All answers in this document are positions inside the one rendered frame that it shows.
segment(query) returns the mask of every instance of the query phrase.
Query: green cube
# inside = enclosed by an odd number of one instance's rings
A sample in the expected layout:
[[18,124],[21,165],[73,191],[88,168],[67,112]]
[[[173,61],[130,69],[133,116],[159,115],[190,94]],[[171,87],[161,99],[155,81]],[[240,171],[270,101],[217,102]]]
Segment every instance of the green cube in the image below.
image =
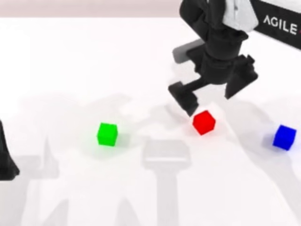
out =
[[106,146],[115,146],[117,135],[117,125],[101,123],[97,133],[98,144]]

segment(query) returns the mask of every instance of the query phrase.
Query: white table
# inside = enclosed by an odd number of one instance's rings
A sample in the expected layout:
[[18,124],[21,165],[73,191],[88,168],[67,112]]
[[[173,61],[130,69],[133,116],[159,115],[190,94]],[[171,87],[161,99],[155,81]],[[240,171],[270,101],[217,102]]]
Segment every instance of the white table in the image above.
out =
[[[1,19],[0,118],[21,175],[0,183],[0,224],[298,225],[300,133],[289,152],[271,138],[280,124],[301,129],[301,52],[251,33],[242,53],[259,79],[229,101],[224,86],[197,91],[198,113],[217,120],[201,137],[167,91],[198,77],[171,54],[196,38],[180,19]],[[118,125],[115,148],[97,145],[100,122]],[[145,144],[158,140],[188,149],[175,184],[155,165],[157,186],[145,168]],[[157,210],[172,195],[178,213]]]

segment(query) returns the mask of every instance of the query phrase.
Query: blue cube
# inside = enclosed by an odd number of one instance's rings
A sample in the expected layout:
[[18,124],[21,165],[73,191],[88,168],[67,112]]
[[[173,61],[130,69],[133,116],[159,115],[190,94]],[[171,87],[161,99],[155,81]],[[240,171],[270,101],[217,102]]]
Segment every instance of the blue cube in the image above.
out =
[[289,151],[295,141],[296,133],[297,130],[280,125],[275,135],[273,146]]

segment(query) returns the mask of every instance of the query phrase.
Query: white tabletop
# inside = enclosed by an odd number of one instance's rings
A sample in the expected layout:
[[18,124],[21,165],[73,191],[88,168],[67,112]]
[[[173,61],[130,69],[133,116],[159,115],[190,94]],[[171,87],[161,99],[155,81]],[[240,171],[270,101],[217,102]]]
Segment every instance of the white tabletop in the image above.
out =
[[[251,33],[259,79],[229,101],[197,91],[217,120],[201,137],[167,91],[198,77],[172,57],[196,38],[180,19],[1,19],[0,118],[21,174],[0,183],[0,224],[298,225],[301,136],[289,152],[271,139],[301,129],[301,52]],[[97,144],[100,122],[118,125],[116,147]],[[174,176],[149,163],[162,140],[153,157],[188,161]]]

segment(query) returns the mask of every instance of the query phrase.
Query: red cube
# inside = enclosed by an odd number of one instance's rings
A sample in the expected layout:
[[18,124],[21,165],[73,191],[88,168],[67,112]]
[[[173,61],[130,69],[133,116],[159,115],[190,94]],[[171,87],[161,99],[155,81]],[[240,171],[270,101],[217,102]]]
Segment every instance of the red cube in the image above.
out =
[[193,127],[198,131],[200,135],[204,135],[214,129],[215,118],[209,113],[204,111],[197,114],[193,118]]

